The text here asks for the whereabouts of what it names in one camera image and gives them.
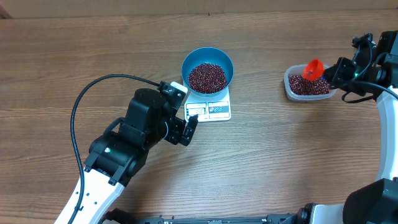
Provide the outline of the orange measuring scoop blue handle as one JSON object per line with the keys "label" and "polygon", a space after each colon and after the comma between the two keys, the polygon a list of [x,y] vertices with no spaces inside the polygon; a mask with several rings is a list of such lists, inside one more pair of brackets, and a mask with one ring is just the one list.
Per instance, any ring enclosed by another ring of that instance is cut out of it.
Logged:
{"label": "orange measuring scoop blue handle", "polygon": [[302,76],[306,80],[315,81],[322,77],[324,70],[323,62],[316,58],[305,66]]}

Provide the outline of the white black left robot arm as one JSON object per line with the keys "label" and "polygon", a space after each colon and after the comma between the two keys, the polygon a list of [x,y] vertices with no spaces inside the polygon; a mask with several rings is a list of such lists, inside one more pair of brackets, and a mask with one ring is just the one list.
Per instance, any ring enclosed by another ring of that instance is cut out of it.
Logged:
{"label": "white black left robot arm", "polygon": [[187,146],[198,124],[176,117],[188,90],[178,83],[158,90],[136,90],[125,117],[114,120],[95,139],[79,178],[57,223],[98,223],[144,166],[149,149],[164,139]]}

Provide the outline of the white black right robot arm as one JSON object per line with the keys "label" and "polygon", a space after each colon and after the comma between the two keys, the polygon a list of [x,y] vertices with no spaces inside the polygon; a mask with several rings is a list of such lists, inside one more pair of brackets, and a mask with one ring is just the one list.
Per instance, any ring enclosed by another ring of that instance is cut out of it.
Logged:
{"label": "white black right robot arm", "polygon": [[353,37],[352,46],[352,59],[340,57],[320,76],[329,89],[358,95],[358,103],[376,102],[381,122],[376,180],[343,204],[308,203],[286,223],[397,223],[397,31],[383,32],[377,43],[371,33]]}

